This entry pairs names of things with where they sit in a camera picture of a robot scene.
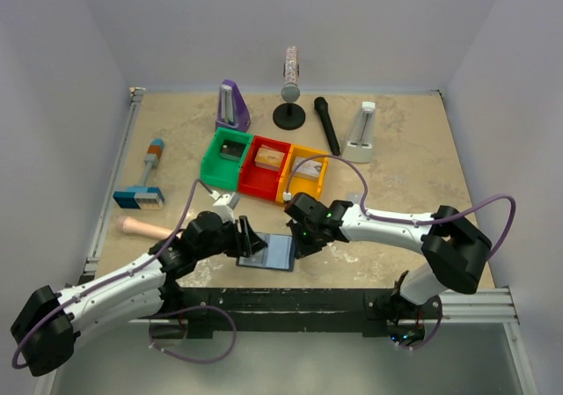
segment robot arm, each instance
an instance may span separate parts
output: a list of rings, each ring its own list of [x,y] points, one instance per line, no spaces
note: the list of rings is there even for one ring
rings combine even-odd
[[[164,241],[125,267],[84,285],[57,293],[49,286],[33,292],[11,327],[18,344],[49,313],[57,309],[58,313],[22,348],[32,375],[41,376],[58,368],[75,349],[106,330],[134,318],[168,311],[170,304],[181,304],[176,280],[193,272],[199,260],[221,253],[233,258],[250,257],[265,248],[266,242],[252,231],[245,216],[235,220],[232,210],[237,202],[235,194],[221,196],[214,204],[214,212],[201,212],[167,250],[142,270],[135,271],[151,260]]]
[[[371,219],[351,201],[333,201],[326,207],[300,193],[286,205],[285,212],[292,218],[288,226],[296,240],[297,258],[319,252],[335,240],[373,241],[423,255],[427,264],[403,274],[396,286],[400,298],[412,305],[422,305],[446,289],[475,293],[491,250],[491,241],[465,218],[442,225],[417,225],[458,213],[448,206],[441,206],[434,214],[421,215],[368,209],[372,215],[413,223],[405,225]]]
[[[41,376],[58,368],[75,349],[105,330],[134,318],[176,311],[182,305],[176,280],[193,272],[197,261],[220,253],[234,258],[250,257],[265,248],[267,244],[252,231],[245,216],[235,220],[232,210],[237,201],[235,194],[218,198],[214,212],[201,212],[166,251],[142,270],[136,271],[139,265],[154,259],[164,241],[122,269],[85,285],[57,293],[49,286],[36,290],[11,327],[18,344],[28,339],[21,353],[32,375]],[[368,212],[412,222],[405,225],[373,220],[350,201],[334,201],[326,207],[300,193],[285,207],[285,212],[292,218],[288,226],[298,259],[319,252],[335,240],[395,245],[426,258],[427,264],[403,273],[389,296],[377,300],[374,306],[378,317],[391,323],[391,338],[397,340],[393,335],[400,335],[405,343],[423,339],[424,332],[420,328],[401,327],[398,322],[412,317],[421,305],[446,289],[474,293],[491,249],[488,238],[466,219],[442,225],[417,224],[457,212],[444,206],[434,214],[422,215]],[[112,277],[113,282],[102,285]],[[45,323],[39,327],[41,320]],[[30,336],[34,327],[37,331]]]

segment tan tabletop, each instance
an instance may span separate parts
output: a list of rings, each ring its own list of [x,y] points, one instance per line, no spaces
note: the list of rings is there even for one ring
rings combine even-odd
[[[304,94],[298,104],[307,120],[298,130],[284,131],[272,122],[272,112],[282,100],[279,94],[245,94],[251,113],[251,134],[262,135],[313,149],[329,151],[318,116],[313,110],[317,95]],[[456,147],[439,95],[347,94],[325,96],[339,138],[346,132],[362,101],[377,103],[374,160],[358,165],[369,183],[366,206],[379,210],[435,212],[441,204],[470,206]],[[160,165],[148,185],[162,190],[163,210],[113,208],[101,251],[98,276],[124,266],[154,244],[150,238],[122,234],[116,219],[128,215],[144,222],[173,228],[184,208],[200,163],[214,134],[216,93],[148,93],[138,113],[120,185],[134,185],[141,176],[146,150],[154,138],[165,141]],[[331,160],[321,201],[346,200],[360,193],[362,185],[344,164]],[[198,189],[188,219],[209,209],[212,199]],[[289,234],[289,217],[280,205],[242,196],[235,213],[247,215],[258,232]],[[293,272],[237,267],[224,255],[198,263],[195,271],[180,279],[182,286],[270,287],[270,288],[382,288],[390,287],[399,275],[414,270],[425,260],[403,249],[374,243],[334,243],[323,252],[297,260]],[[493,288],[488,266],[481,288]]]

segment white metronome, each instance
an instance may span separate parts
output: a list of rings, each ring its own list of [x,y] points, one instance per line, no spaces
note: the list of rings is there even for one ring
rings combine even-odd
[[[354,121],[342,142],[342,157],[357,164],[371,162],[374,155],[374,132],[376,123],[376,104],[362,102]]]

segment white wall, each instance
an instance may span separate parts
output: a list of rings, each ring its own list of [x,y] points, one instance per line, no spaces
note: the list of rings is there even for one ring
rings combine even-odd
[[[542,393],[561,393],[563,0],[498,0],[446,91],[473,201],[507,192],[514,228],[493,258],[510,284]],[[498,235],[507,206],[479,215]]]
[[[437,89],[494,0],[88,0],[130,84],[279,89],[300,47],[306,89]]]
[[[38,287],[75,282],[127,114],[127,87],[84,0],[0,0],[0,382],[10,325]]]

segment black metal bar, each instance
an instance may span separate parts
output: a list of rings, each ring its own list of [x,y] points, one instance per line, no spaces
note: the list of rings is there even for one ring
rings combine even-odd
[[[227,311],[241,332],[361,333],[387,337],[386,321],[374,308],[390,289],[183,288],[185,305],[205,303]],[[438,318],[432,301],[423,317]],[[187,314],[188,338],[211,338],[229,323],[208,311]]]

